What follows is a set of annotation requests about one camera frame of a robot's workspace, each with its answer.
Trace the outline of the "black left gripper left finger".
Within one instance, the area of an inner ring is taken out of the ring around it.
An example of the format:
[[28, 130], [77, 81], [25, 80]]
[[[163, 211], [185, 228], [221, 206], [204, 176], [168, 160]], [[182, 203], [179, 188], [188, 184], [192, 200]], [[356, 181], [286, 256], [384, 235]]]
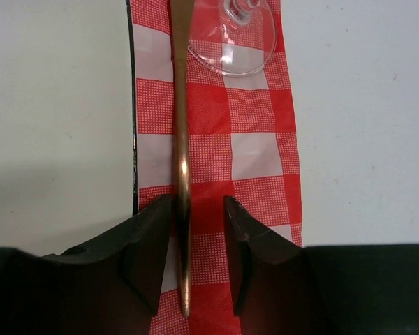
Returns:
[[0, 334], [147, 334], [172, 223], [162, 195], [59, 255], [0, 247]]

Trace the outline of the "red white checkered cloth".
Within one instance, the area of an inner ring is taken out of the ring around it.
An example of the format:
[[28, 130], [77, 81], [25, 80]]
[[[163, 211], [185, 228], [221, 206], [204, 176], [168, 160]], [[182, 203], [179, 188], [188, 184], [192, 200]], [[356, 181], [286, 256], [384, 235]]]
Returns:
[[[137, 177], [135, 207], [171, 191], [173, 85], [167, 1], [130, 3], [135, 48]], [[183, 317], [170, 237], [152, 334], [239, 334], [229, 286], [223, 197], [261, 223], [302, 241], [300, 164], [284, 39], [251, 77], [224, 77], [188, 59], [192, 194], [191, 315]]]

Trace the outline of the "white rectangular plate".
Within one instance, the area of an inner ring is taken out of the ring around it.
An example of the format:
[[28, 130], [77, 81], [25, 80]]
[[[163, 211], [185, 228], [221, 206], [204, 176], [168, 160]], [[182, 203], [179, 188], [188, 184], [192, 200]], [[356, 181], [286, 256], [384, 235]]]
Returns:
[[0, 246], [59, 253], [133, 212], [125, 1], [0, 1]]

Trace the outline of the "copper knife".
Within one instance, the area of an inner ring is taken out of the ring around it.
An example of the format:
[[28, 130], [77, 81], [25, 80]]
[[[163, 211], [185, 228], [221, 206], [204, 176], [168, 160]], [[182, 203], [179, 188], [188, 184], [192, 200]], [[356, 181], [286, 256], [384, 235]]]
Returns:
[[191, 313], [191, 175], [186, 104], [186, 70], [193, 1], [171, 1], [170, 19], [175, 90], [175, 222], [179, 241], [179, 287], [182, 315]]

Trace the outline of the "clear wine glass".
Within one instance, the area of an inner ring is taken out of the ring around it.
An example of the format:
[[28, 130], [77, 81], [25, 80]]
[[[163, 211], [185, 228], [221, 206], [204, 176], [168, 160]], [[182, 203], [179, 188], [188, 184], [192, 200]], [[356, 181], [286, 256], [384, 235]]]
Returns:
[[196, 1], [189, 52], [206, 68], [243, 77], [264, 69], [277, 45], [267, 1]]

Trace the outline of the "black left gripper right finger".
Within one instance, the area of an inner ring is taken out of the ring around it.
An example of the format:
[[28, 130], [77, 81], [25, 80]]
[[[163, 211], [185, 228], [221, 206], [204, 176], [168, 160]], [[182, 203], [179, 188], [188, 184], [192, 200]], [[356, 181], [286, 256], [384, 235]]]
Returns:
[[243, 334], [419, 334], [419, 244], [302, 248], [223, 205]]

